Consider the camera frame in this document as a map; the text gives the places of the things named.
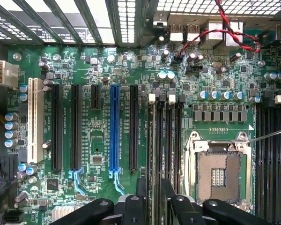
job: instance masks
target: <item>green circuit board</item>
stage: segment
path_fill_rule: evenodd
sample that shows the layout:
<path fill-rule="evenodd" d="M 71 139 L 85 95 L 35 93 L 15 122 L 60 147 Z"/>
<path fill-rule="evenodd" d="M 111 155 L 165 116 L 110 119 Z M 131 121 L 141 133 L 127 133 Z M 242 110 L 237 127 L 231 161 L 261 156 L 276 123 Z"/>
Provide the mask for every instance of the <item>green circuit board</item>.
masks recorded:
<path fill-rule="evenodd" d="M 20 68 L 19 85 L 28 84 L 29 78 L 41 78 L 41 68 L 38 62 L 46 59 L 50 66 L 50 72 L 54 75 L 54 83 L 63 86 L 63 160 L 61 171 L 51 169 L 51 153 L 44 150 L 44 160 L 37 163 L 39 168 L 36 183 L 30 184 L 28 179 L 19 182 L 19 193 L 26 190 L 29 193 L 28 203 L 21 208 L 25 211 L 25 222 L 28 225 L 47 225 L 51 222 L 51 211 L 56 206 L 84 205 L 96 198 L 108 198 L 115 203 L 121 196 L 117 192 L 113 179 L 108 177 L 109 169 L 109 145 L 110 145 L 110 86 L 120 86 L 120 110 L 119 110 L 119 167 L 122 168 L 119 175 L 119 183 L 125 194 L 134 194 L 136 180 L 145 176 L 147 158 L 147 103 L 149 93 L 166 94 L 171 91 L 176 95 L 185 95 L 185 103 L 182 110 L 182 132 L 181 132 L 181 188 L 180 194 L 185 194 L 184 185 L 184 147 L 187 144 L 192 131 L 197 131 L 202 140 L 235 140 L 238 133 L 245 132 L 249 139 L 255 137 L 255 104 L 249 101 L 250 97 L 261 96 L 260 83 L 264 82 L 263 73 L 266 68 L 258 67 L 258 60 L 262 59 L 262 53 L 250 54 L 238 51 L 242 58 L 230 62 L 231 55 L 213 55 L 212 50 L 198 50 L 197 54 L 204 55 L 204 59 L 197 63 L 203 66 L 203 71 L 186 73 L 187 64 L 171 64 L 171 55 L 166 60 L 161 60 L 161 53 L 166 46 L 149 46 L 146 49 L 118 49 L 118 48 L 72 48 L 72 47 L 11 47 L 9 51 L 9 62 Z M 175 53 L 178 47 L 172 47 L 171 52 Z M 15 61 L 13 55 L 19 53 L 20 61 Z M 61 60 L 55 62 L 53 55 L 59 54 Z M 109 55 L 114 55 L 113 63 L 107 61 Z M 95 62 L 86 63 L 86 58 L 96 59 Z M 213 62 L 222 63 L 229 71 L 217 75 Z M 175 78 L 172 81 L 158 80 L 158 73 L 161 71 L 172 71 Z M 108 82 L 102 82 L 102 78 L 108 78 Z M 79 195 L 74 190 L 73 181 L 69 179 L 70 169 L 70 145 L 71 145 L 71 85 L 82 86 L 82 135 L 81 148 L 83 175 L 81 176 L 80 189 L 86 195 Z M 90 108 L 92 84 L 98 84 L 102 91 L 101 110 Z M 139 86 L 139 141 L 137 145 L 137 170 L 129 170 L 129 86 Z M 198 98 L 200 91 L 208 93 L 217 91 L 229 91 L 231 95 L 242 92 L 242 99 L 236 101 L 232 96 L 229 100 L 223 101 L 219 97 L 216 100 Z M 146 104 L 141 104 L 141 92 L 145 92 Z M 20 92 L 17 90 L 8 91 L 8 111 L 19 112 L 21 102 Z M 51 139 L 51 93 L 44 93 L 44 141 Z M 233 119 L 230 114 L 224 114 L 229 118 L 205 121 L 194 119 L 196 112 L 237 112 L 237 118 Z M 13 152 L 22 151 L 27 147 L 26 123 L 19 124 L 18 139 L 24 140 L 23 146 L 12 149 Z M 255 149 L 251 146 L 251 196 L 250 212 L 254 213 L 254 192 L 255 192 Z M 95 164 L 93 156 L 101 156 L 102 163 Z M 246 195 L 246 156 L 240 158 L 240 197 L 242 200 Z M 197 190 L 192 187 L 190 195 L 196 199 Z M 40 209 L 40 199 L 47 199 L 46 210 Z"/>

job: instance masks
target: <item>white pci slot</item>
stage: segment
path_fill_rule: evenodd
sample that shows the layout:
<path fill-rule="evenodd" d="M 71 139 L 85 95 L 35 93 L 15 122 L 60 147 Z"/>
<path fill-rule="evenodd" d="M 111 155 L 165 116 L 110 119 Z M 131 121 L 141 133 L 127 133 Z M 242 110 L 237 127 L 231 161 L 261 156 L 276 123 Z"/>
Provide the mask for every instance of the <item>white pci slot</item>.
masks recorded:
<path fill-rule="evenodd" d="M 41 89 L 41 79 L 28 79 L 28 163 L 38 163 L 44 159 L 44 92 Z"/>

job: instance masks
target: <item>red and black wire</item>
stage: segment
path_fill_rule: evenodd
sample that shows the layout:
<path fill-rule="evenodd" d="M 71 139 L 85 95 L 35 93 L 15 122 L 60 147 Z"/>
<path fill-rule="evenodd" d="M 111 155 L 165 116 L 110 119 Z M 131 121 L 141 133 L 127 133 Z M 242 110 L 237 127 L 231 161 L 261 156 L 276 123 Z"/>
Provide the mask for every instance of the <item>red and black wire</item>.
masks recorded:
<path fill-rule="evenodd" d="M 181 49 L 181 52 L 180 54 L 184 53 L 185 49 L 191 45 L 196 39 L 200 38 L 200 37 L 203 37 L 204 35 L 206 34 L 209 34 L 209 33 L 212 33 L 212 32 L 222 32 L 222 33 L 226 33 L 226 34 L 229 34 L 233 40 L 243 49 L 247 50 L 247 51 L 250 51 L 250 52 L 254 52 L 254 53 L 258 53 L 260 51 L 260 47 L 261 47 L 261 44 L 257 41 L 257 39 L 252 36 L 252 35 L 248 35 L 248 34 L 243 34 L 241 32 L 238 32 L 238 31 L 233 31 L 232 28 L 230 27 L 230 22 L 229 20 L 227 19 L 226 15 L 225 15 L 225 12 L 224 12 L 224 9 L 223 7 L 221 6 L 221 0 L 215 0 L 215 3 L 216 5 L 219 7 L 219 11 L 220 11 L 220 15 L 223 19 L 223 23 L 224 23 L 224 28 L 226 28 L 227 30 L 206 30 L 202 33 L 200 33 L 197 37 L 195 37 L 192 41 L 186 43 L 183 48 Z M 252 46 L 249 46 L 249 45 L 245 45 L 244 43 L 242 43 L 238 36 L 237 35 L 241 35 L 245 38 L 249 38 L 251 39 L 254 44 L 256 45 L 256 48 L 253 48 Z"/>

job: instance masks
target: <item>mounting screw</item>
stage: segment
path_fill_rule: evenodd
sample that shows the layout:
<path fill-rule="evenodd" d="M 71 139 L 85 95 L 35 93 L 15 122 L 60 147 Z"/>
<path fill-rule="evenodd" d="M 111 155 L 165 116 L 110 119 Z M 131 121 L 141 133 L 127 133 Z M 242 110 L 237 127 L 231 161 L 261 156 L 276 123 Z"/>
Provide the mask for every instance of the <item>mounting screw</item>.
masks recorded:
<path fill-rule="evenodd" d="M 100 205 L 102 205 L 102 206 L 108 205 L 108 202 L 107 201 L 103 201 L 103 202 L 100 203 Z"/>
<path fill-rule="evenodd" d="M 184 197 L 182 197 L 182 196 L 177 196 L 177 198 L 176 198 L 178 201 L 184 201 Z"/>
<path fill-rule="evenodd" d="M 215 201 L 210 201 L 209 204 L 212 206 L 217 206 L 217 203 Z"/>
<path fill-rule="evenodd" d="M 131 200 L 139 200 L 139 197 L 134 195 L 134 196 L 131 197 Z"/>

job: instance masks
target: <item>motherboard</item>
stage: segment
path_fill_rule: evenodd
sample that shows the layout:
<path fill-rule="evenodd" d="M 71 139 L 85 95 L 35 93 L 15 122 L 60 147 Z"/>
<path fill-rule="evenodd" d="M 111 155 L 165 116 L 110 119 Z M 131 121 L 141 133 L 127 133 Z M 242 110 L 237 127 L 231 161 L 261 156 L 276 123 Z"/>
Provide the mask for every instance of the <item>motherboard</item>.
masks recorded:
<path fill-rule="evenodd" d="M 279 49 L 214 54 L 190 47 L 10 47 L 8 91 L 18 196 L 10 210 L 48 225 L 97 199 L 147 183 L 163 224 L 160 182 L 196 203 L 216 198 L 255 214 L 258 104 L 281 103 Z"/>

